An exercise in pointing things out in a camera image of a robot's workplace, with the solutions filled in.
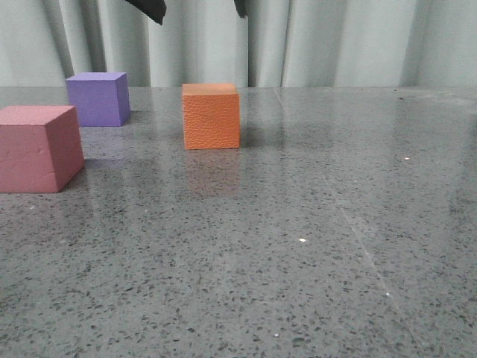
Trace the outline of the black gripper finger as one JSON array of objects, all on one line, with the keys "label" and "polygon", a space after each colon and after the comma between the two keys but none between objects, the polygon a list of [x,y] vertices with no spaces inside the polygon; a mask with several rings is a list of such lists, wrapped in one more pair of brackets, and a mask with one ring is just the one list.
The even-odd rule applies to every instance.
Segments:
[{"label": "black gripper finger", "polygon": [[247,17],[247,7],[245,0],[234,0],[234,5],[236,7],[236,12],[241,19]]},{"label": "black gripper finger", "polygon": [[165,0],[126,0],[155,23],[162,25],[166,15]]}]

